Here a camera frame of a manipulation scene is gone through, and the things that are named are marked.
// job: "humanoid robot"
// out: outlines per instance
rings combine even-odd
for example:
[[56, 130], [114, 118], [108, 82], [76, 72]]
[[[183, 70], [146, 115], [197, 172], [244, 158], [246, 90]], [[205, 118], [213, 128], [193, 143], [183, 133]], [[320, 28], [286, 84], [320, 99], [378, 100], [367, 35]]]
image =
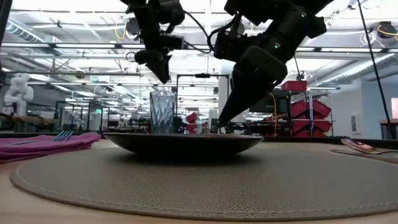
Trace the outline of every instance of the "humanoid robot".
[[[33, 100], [34, 96], [33, 88], [27, 85], [28, 81], [29, 75], [25, 73], [15, 74], [15, 77], [11, 79], [10, 89], [4, 96], [4, 105], [9, 105], [9, 107], [4, 107], [4, 113], [17, 116], [26, 115], [26, 101]], [[10, 107], [13, 103], [17, 105], [16, 111]]]

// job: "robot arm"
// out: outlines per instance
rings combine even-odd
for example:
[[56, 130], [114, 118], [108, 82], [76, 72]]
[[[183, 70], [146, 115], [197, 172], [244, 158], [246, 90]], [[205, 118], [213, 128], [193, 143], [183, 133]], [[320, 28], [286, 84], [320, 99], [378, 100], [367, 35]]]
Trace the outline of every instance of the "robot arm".
[[10, 89], [4, 95], [4, 102], [16, 103], [18, 116], [26, 115], [26, 101], [33, 100], [33, 88], [27, 85], [28, 74], [16, 74], [10, 81]]
[[[236, 62], [232, 73], [234, 88], [219, 122], [225, 123], [263, 99], [287, 75], [286, 63], [295, 55], [303, 39], [314, 38], [326, 32], [322, 17], [315, 15], [333, 0], [227, 0], [224, 10], [234, 19], [214, 30], [208, 45], [214, 56]], [[127, 13], [136, 15], [140, 38], [145, 50], [135, 56], [139, 64], [146, 63], [163, 82], [169, 76], [170, 50], [181, 49], [183, 38], [172, 36], [175, 26], [184, 20], [179, 0], [122, 0], [129, 6]], [[238, 31], [242, 17], [254, 25], [272, 19], [268, 29], [248, 37]], [[170, 23], [166, 31], [159, 23]], [[215, 46], [211, 36], [218, 33]]]

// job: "clear drinking glass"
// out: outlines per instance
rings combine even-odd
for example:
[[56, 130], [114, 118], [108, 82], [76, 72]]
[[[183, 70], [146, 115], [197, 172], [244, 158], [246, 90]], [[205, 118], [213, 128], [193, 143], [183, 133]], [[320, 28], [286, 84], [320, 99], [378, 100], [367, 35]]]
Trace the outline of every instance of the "clear drinking glass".
[[169, 91], [152, 91], [150, 93], [151, 133], [170, 134], [172, 132], [175, 100], [175, 93]]

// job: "table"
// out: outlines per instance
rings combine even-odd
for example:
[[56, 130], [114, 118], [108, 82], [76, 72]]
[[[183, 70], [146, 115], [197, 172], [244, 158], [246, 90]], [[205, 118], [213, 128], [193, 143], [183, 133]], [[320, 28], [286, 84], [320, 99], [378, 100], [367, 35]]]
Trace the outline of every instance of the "table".
[[[261, 143], [263, 148], [272, 147], [273, 144], [292, 145], [295, 143]], [[327, 144], [295, 144], [300, 150], [314, 150], [313, 147], [324, 149], [344, 148], [344, 146], [332, 146]], [[108, 140], [102, 140], [93, 144], [93, 148], [117, 147]], [[12, 162], [0, 165], [0, 223], [2, 224], [46, 224], [46, 223], [128, 223], [128, 224], [226, 224], [226, 222], [203, 222], [193, 220], [178, 220], [171, 218], [145, 217], [138, 215], [128, 215], [122, 213], [104, 212], [89, 208], [76, 207], [58, 202], [53, 202], [40, 197], [33, 196], [15, 188], [10, 180], [9, 173], [17, 166], [26, 161]], [[383, 215], [373, 215], [368, 217], [321, 220], [311, 222], [277, 222], [277, 224], [370, 224], [370, 223], [397, 223], [398, 212]], [[243, 222], [231, 222], [232, 224], [243, 224]]]
[[[398, 119], [391, 119], [391, 125], [396, 129], [396, 134], [398, 133]], [[388, 126], [388, 121], [387, 120], [381, 120], [380, 121], [380, 126], [381, 126], [381, 137], [382, 139], [394, 139], [392, 137], [390, 127]]]

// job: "pink napkin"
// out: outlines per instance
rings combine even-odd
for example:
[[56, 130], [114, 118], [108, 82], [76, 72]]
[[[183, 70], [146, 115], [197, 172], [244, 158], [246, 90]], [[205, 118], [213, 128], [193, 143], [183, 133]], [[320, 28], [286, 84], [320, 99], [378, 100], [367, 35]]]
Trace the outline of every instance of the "pink napkin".
[[[23, 139], [0, 139], [0, 163], [86, 149], [89, 148], [94, 142], [98, 141], [101, 138], [101, 135], [95, 133], [85, 133], [79, 136], [72, 136], [69, 140], [63, 142], [53, 142], [54, 138], [54, 136], [42, 135]], [[10, 144], [26, 141], [37, 142], [10, 146]]]

